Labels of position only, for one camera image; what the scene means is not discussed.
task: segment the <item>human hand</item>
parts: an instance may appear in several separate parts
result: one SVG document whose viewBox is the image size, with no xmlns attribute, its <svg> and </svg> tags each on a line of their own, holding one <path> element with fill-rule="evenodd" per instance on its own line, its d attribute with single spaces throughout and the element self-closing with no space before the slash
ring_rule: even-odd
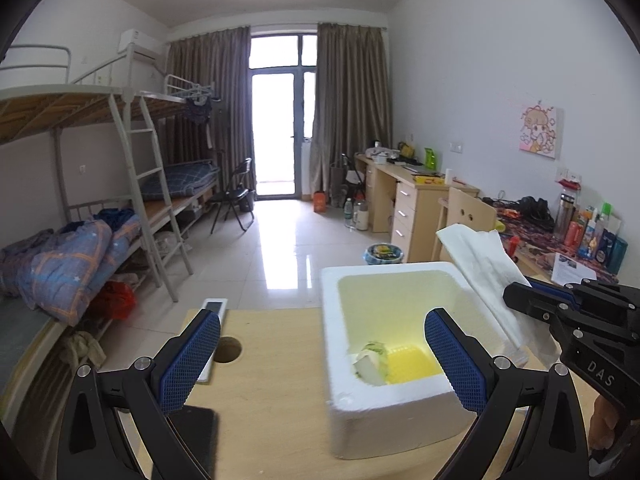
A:
<svg viewBox="0 0 640 480">
<path fill-rule="evenodd" d="M 615 427 L 620 420 L 618 410 L 603 396 L 593 403 L 587 442 L 590 449 L 609 449 L 615 440 Z"/>
</svg>

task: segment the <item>white foam container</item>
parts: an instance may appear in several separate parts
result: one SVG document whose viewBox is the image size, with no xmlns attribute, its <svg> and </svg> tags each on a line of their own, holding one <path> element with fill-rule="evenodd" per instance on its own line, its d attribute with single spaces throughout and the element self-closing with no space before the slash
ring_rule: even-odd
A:
<svg viewBox="0 0 640 480">
<path fill-rule="evenodd" d="M 459 434 L 475 417 L 443 374 L 372 386 L 356 377 L 353 355 L 370 341 L 413 344 L 430 355 L 424 317 L 443 307 L 491 355 L 504 333 L 453 264 L 332 267 L 322 271 L 322 318 L 331 451 L 345 459 L 384 456 Z"/>
</svg>

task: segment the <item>canvas picture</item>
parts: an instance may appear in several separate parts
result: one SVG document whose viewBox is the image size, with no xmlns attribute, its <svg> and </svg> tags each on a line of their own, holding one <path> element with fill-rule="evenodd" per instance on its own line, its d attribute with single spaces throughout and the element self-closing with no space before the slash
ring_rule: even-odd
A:
<svg viewBox="0 0 640 480">
<path fill-rule="evenodd" d="M 520 149 L 524 152 L 556 158 L 558 148 L 558 117 L 555 107 L 543 107 L 542 102 L 525 107 L 522 112 Z"/>
</svg>

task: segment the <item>plaid blanket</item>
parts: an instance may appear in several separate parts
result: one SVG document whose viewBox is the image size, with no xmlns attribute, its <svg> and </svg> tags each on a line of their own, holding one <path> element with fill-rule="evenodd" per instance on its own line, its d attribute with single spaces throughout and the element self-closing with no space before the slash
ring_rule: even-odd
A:
<svg viewBox="0 0 640 480">
<path fill-rule="evenodd" d="M 115 234 L 102 220 L 73 232 L 41 231 L 0 250 L 0 293 L 21 296 L 75 326 L 89 302 L 124 261 L 140 228 L 133 216 Z"/>
<path fill-rule="evenodd" d="M 220 168 L 215 167 L 210 160 L 165 166 L 164 174 L 166 175 L 169 195 L 172 198 L 193 196 L 203 187 L 211 184 L 219 171 Z M 142 192 L 142 199 L 145 201 L 162 200 L 162 187 L 158 174 L 150 177 L 142 185 L 140 191 Z"/>
</svg>

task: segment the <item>curtain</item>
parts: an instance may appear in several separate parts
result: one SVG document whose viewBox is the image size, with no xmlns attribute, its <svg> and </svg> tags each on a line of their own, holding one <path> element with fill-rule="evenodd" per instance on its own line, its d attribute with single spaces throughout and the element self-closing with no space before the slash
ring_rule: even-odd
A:
<svg viewBox="0 0 640 480">
<path fill-rule="evenodd" d="M 380 140 L 391 145 L 386 49 L 382 29 L 318 25 L 312 192 L 328 191 L 332 164 Z"/>
<path fill-rule="evenodd" d="M 222 99 L 209 120 L 213 149 L 207 147 L 206 126 L 183 116 L 168 119 L 166 158 L 169 164 L 213 158 L 226 184 L 234 168 L 254 158 L 252 132 L 249 27 L 212 32 L 171 43 L 169 72 L 201 85 L 213 84 Z M 247 184 L 255 189 L 255 165 Z"/>
</svg>

